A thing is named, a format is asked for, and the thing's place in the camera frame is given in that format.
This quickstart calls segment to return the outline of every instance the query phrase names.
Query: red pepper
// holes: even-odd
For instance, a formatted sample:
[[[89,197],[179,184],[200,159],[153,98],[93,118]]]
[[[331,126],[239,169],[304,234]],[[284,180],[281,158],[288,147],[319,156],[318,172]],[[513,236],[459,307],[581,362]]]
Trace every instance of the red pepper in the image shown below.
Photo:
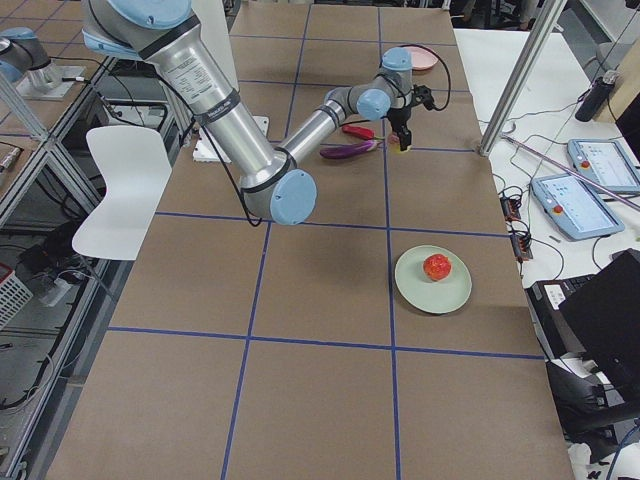
[[[370,128],[356,127],[355,125],[343,125],[342,132],[362,140],[373,140],[376,138],[376,133]]]

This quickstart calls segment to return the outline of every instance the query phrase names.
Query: black monitor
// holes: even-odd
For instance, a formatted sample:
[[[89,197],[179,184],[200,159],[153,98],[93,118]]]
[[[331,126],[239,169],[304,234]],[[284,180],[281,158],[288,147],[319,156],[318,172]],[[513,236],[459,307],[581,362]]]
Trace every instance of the black monitor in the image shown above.
[[[622,398],[640,400],[640,252],[617,256],[560,311]]]

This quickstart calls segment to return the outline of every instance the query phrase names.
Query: tomato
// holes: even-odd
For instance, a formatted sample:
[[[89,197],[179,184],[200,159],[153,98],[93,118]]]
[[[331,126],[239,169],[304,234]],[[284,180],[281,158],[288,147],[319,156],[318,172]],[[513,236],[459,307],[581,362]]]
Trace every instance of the tomato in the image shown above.
[[[441,253],[436,253],[423,262],[422,269],[427,277],[437,282],[451,273],[451,262]]]

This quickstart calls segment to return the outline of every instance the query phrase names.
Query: black cylindrical object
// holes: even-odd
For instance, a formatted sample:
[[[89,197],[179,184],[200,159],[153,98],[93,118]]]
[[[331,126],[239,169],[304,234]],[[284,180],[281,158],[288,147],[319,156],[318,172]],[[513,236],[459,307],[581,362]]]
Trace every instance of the black cylindrical object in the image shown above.
[[[606,74],[604,77],[598,77],[596,81],[593,82],[593,85],[591,85],[591,89],[576,112],[576,120],[581,122],[591,120],[607,99],[614,86],[615,77],[610,78]]]

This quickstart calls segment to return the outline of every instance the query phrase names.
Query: green plate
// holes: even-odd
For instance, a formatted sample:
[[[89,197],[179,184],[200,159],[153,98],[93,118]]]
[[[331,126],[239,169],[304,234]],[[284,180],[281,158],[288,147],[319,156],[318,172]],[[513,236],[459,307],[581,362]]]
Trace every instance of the green plate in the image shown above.
[[[436,253],[451,262],[451,273],[437,282],[422,269],[423,262]],[[471,274],[457,255],[434,245],[420,245],[402,254],[396,263],[396,285],[414,307],[429,313],[449,313],[462,307],[471,294]]]

